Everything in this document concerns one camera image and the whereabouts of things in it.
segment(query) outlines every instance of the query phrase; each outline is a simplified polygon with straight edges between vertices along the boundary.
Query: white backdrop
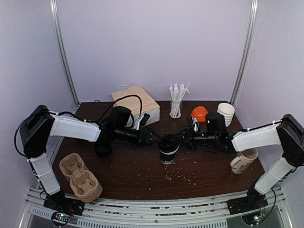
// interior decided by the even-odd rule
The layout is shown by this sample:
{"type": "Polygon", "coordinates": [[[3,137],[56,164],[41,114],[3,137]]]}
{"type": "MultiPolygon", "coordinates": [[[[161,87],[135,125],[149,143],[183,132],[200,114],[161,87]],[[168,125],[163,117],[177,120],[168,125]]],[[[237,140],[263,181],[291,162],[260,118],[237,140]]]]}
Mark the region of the white backdrop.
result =
{"type": "Polygon", "coordinates": [[[168,100],[191,82],[189,100],[229,100],[246,38],[250,0],[58,1],[80,101],[112,100],[121,84],[168,100]]]}

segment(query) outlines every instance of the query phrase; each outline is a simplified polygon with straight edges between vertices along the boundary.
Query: orange bowl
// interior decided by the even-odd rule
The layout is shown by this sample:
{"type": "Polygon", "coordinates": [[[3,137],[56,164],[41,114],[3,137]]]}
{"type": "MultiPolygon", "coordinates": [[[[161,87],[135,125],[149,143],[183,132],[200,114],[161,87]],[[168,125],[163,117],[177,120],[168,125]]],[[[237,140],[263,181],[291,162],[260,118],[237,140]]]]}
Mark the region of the orange bowl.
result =
{"type": "Polygon", "coordinates": [[[191,112],[191,117],[196,118],[198,122],[205,122],[208,111],[203,106],[198,106],[191,112]]]}

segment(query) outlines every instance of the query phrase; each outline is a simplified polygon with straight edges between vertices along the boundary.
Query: white paper cup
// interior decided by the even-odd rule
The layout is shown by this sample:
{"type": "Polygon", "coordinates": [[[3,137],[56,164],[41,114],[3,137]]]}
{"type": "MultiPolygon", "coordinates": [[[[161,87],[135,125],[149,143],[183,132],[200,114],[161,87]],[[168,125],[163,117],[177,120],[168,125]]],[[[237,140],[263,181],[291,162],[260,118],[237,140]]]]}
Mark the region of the white paper cup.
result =
{"type": "Polygon", "coordinates": [[[225,114],[223,112],[221,112],[219,109],[218,109],[218,113],[220,113],[221,115],[225,116],[225,117],[233,117],[234,114],[225,114]]]}
{"type": "Polygon", "coordinates": [[[228,103],[220,103],[218,106],[218,110],[226,115],[233,115],[235,112],[234,107],[228,103]]]}
{"type": "Polygon", "coordinates": [[[228,103],[220,103],[218,106],[218,113],[225,118],[225,126],[228,127],[233,119],[235,108],[228,103]]]}

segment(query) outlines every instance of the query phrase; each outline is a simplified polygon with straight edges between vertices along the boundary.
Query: paper bag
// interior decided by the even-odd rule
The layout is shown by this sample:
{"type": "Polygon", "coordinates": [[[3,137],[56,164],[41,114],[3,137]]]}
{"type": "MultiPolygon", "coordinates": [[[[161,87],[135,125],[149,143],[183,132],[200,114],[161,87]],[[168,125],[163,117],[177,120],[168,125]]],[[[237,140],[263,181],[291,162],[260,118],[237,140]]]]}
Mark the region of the paper bag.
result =
{"type": "MultiPolygon", "coordinates": [[[[133,86],[126,90],[112,93],[112,98],[116,101],[117,99],[127,95],[138,95],[142,100],[142,115],[147,113],[150,115],[146,125],[152,124],[160,120],[160,106],[153,100],[153,98],[140,86],[133,86]]],[[[137,97],[128,97],[121,101],[118,101],[114,106],[123,106],[132,111],[134,120],[136,121],[139,117],[140,112],[140,101],[137,97]]],[[[128,121],[128,125],[132,124],[132,119],[128,121]]]]}

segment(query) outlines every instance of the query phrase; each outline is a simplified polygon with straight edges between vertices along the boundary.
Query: dark wooden tabletop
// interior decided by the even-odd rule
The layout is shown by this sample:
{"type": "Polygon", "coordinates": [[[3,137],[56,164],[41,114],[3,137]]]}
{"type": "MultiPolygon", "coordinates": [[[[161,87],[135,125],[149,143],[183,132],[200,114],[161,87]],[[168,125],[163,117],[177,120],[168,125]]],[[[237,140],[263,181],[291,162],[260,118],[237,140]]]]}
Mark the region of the dark wooden tabletop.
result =
{"type": "MultiPolygon", "coordinates": [[[[187,127],[186,117],[193,108],[204,106],[215,112],[219,101],[184,101],[182,117],[169,117],[168,101],[158,101],[161,107],[160,121],[148,127],[159,135],[177,133],[187,127]]],[[[104,103],[82,103],[77,115],[86,119],[98,119],[109,106],[104,103]]],[[[201,123],[202,131],[206,124],[201,123]]],[[[237,131],[241,125],[233,118],[228,131],[237,131]]],[[[173,164],[160,161],[158,146],[134,148],[121,142],[113,144],[113,153],[98,158],[93,142],[65,138],[53,163],[53,170],[66,193],[73,194],[69,182],[59,169],[59,162],[71,153],[78,153],[103,187],[101,198],[118,200],[172,200],[212,196],[247,190],[264,170],[258,159],[242,175],[234,174],[230,162],[235,155],[212,153],[200,147],[197,151],[180,148],[173,164]]]]}

